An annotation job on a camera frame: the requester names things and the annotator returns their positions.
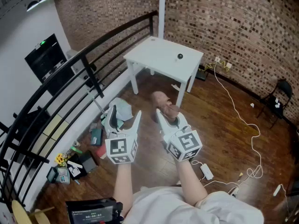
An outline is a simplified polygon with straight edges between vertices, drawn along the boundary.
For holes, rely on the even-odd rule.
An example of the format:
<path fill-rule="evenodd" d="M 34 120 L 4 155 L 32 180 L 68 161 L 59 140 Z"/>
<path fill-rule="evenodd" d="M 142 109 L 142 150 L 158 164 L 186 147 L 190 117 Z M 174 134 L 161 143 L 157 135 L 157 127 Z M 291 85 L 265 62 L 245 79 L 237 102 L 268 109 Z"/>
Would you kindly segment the black and white box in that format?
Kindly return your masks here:
<path fill-rule="evenodd" d="M 83 166 L 72 161 L 67 161 L 67 168 L 73 179 L 75 179 L 78 175 L 81 174 L 81 169 L 83 168 Z"/>

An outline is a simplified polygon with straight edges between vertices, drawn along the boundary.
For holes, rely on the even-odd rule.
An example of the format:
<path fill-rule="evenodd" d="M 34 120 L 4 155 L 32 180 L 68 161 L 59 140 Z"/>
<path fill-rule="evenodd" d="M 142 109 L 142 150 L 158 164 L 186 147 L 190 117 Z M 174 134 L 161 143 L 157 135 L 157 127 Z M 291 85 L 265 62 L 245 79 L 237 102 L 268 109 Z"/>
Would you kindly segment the white power adapter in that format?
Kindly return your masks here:
<path fill-rule="evenodd" d="M 208 165 L 206 163 L 202 164 L 200 166 L 200 169 L 202 171 L 202 173 L 204 174 L 204 177 L 207 179 L 207 180 L 212 180 L 214 175 L 213 173 L 211 172 L 210 168 L 208 167 Z"/>

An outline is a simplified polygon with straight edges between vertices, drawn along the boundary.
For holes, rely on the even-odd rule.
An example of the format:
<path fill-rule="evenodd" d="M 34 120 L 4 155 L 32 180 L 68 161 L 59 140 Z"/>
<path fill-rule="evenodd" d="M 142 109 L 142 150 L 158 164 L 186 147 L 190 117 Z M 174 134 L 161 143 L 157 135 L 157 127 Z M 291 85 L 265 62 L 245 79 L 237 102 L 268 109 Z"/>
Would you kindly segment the white pillar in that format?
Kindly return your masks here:
<path fill-rule="evenodd" d="M 159 0 L 158 11 L 158 37 L 164 38 L 164 22 L 165 22 L 165 0 Z"/>

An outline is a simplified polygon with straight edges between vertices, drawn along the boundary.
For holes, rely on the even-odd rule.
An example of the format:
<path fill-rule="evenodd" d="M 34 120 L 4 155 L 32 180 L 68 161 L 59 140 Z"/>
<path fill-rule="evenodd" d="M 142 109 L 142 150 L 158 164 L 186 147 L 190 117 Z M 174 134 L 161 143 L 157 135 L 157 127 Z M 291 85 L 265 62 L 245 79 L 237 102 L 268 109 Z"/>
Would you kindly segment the black screen device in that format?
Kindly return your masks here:
<path fill-rule="evenodd" d="M 114 198 L 65 202 L 70 224 L 121 224 L 123 204 Z"/>

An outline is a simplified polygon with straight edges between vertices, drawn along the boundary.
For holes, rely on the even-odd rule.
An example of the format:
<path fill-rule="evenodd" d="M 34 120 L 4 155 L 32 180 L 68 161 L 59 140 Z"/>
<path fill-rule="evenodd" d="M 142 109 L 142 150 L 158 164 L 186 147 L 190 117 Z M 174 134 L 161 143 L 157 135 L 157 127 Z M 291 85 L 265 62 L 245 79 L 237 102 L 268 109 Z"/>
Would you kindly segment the black wall panel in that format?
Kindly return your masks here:
<path fill-rule="evenodd" d="M 32 50 L 25 57 L 25 61 L 39 81 L 44 83 L 60 66 L 67 62 L 67 59 L 55 34 L 52 34 L 40 43 L 39 48 Z M 70 67 L 65 69 L 48 86 L 48 92 L 52 96 L 55 95 L 73 76 L 74 72 Z"/>

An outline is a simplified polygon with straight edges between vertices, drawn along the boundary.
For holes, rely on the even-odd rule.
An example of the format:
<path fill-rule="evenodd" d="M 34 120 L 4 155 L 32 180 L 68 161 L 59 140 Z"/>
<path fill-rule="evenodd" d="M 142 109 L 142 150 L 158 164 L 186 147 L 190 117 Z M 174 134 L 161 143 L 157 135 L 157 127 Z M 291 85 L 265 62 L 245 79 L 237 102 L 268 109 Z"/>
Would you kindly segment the person's left forearm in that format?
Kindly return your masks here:
<path fill-rule="evenodd" d="M 125 217 L 133 205 L 131 163 L 123 163 L 117 166 L 113 198 L 122 203 L 121 214 Z"/>

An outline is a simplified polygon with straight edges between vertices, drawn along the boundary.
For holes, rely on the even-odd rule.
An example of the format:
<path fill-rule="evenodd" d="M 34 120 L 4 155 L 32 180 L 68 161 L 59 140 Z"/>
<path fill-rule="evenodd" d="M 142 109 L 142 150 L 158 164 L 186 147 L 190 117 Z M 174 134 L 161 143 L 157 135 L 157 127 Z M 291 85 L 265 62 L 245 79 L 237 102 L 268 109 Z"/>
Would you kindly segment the sunflower bouquet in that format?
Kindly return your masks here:
<path fill-rule="evenodd" d="M 62 154 L 62 153 L 59 153 L 56 158 L 55 158 L 55 162 L 61 166 L 61 167 L 66 167 L 67 164 L 67 159 L 68 159 L 68 155 L 67 154 Z"/>

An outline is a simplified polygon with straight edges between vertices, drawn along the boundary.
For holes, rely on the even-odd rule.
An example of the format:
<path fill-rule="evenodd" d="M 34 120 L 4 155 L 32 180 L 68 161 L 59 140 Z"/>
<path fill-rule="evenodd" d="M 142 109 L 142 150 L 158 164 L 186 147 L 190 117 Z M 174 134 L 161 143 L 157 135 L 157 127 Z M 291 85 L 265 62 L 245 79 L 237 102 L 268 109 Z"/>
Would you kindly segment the red box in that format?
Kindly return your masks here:
<path fill-rule="evenodd" d="M 105 159 L 107 157 L 107 150 L 106 150 L 106 145 L 101 145 L 97 150 L 96 150 L 96 155 L 100 159 Z"/>

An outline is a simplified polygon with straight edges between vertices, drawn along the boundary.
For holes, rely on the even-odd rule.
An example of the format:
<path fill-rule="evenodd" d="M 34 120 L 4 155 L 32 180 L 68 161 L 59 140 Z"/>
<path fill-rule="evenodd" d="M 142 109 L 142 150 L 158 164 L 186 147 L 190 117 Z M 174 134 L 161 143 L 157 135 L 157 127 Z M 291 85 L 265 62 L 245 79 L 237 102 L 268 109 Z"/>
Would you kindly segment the black folding chair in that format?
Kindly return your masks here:
<path fill-rule="evenodd" d="M 276 96 L 275 92 L 280 90 L 283 92 L 288 98 L 286 103 L 282 103 Z M 260 117 L 262 113 L 265 113 L 265 108 L 268 107 L 272 114 L 276 116 L 275 121 L 272 123 L 270 129 L 274 127 L 278 119 L 282 119 L 284 117 L 284 110 L 287 107 L 288 103 L 292 98 L 292 87 L 286 81 L 286 79 L 280 79 L 277 81 L 275 88 L 272 92 L 270 92 L 266 97 L 261 99 L 261 102 L 264 104 L 263 108 L 259 112 L 257 118 Z"/>

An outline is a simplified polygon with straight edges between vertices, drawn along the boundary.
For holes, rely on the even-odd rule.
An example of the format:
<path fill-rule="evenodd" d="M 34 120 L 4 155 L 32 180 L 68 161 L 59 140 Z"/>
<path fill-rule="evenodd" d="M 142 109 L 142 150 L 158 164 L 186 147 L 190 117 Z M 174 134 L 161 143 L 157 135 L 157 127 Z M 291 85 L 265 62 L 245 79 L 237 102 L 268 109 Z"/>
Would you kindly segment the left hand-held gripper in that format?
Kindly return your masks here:
<path fill-rule="evenodd" d="M 131 128 L 123 129 L 122 132 L 119 132 L 116 114 L 116 105 L 113 105 L 104 123 L 107 134 L 105 139 L 107 156 L 116 165 L 132 163 L 138 149 L 137 136 L 142 111 L 137 113 Z"/>

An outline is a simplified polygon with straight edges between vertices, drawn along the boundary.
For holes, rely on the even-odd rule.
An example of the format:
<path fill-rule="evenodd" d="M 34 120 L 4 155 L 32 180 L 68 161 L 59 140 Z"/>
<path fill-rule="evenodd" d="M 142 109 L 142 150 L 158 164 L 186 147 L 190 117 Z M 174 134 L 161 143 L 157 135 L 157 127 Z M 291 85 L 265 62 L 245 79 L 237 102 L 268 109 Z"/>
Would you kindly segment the person's right forearm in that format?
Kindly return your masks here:
<path fill-rule="evenodd" d="M 184 199 L 189 205 L 195 206 L 199 201 L 205 199 L 208 193 L 196 176 L 189 161 L 177 161 L 176 168 L 181 182 Z"/>

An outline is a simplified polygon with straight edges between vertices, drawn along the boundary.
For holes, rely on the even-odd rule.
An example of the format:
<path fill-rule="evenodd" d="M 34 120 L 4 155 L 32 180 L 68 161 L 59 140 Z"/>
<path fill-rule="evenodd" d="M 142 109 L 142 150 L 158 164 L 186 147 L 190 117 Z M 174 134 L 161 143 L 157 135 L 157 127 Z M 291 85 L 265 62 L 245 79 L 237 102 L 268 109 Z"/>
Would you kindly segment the grey metal rod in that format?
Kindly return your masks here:
<path fill-rule="evenodd" d="M 92 101 L 96 104 L 96 106 L 99 108 L 99 110 L 101 111 L 102 114 L 105 113 L 104 109 L 100 106 L 100 104 L 96 101 L 96 99 L 94 98 L 94 96 L 90 93 L 89 90 L 86 90 L 87 94 L 89 95 L 89 97 L 92 99 Z"/>

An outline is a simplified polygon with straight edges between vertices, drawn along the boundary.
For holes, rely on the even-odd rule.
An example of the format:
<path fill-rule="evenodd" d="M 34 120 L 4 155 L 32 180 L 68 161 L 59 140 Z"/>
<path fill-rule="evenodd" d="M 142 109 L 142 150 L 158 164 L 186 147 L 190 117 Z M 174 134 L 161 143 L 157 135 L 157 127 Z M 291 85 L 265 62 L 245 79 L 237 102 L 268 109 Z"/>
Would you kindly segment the brown cloth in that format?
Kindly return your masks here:
<path fill-rule="evenodd" d="M 180 112 L 180 108 L 174 105 L 170 98 L 162 91 L 155 91 L 151 94 L 152 118 L 157 123 L 156 111 L 160 110 L 161 114 L 169 122 L 174 122 Z"/>

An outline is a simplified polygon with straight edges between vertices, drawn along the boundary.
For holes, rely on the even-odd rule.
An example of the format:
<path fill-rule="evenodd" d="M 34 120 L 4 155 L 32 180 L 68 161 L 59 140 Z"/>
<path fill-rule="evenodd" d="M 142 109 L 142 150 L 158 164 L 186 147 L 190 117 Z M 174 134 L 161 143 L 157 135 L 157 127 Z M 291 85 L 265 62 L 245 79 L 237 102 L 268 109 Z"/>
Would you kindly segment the dark green small box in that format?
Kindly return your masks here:
<path fill-rule="evenodd" d="M 55 183 L 58 177 L 58 170 L 56 167 L 51 167 L 49 172 L 46 175 L 47 180 L 49 183 Z"/>

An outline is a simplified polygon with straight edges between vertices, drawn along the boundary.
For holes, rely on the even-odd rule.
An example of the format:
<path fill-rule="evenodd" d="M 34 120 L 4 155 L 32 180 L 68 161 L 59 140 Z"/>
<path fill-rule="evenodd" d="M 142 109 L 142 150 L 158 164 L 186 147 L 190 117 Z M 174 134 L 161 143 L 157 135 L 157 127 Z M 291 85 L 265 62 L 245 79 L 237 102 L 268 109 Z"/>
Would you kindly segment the teal box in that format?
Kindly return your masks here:
<path fill-rule="evenodd" d="M 91 145 L 92 146 L 102 145 L 102 129 L 93 129 L 91 131 Z"/>

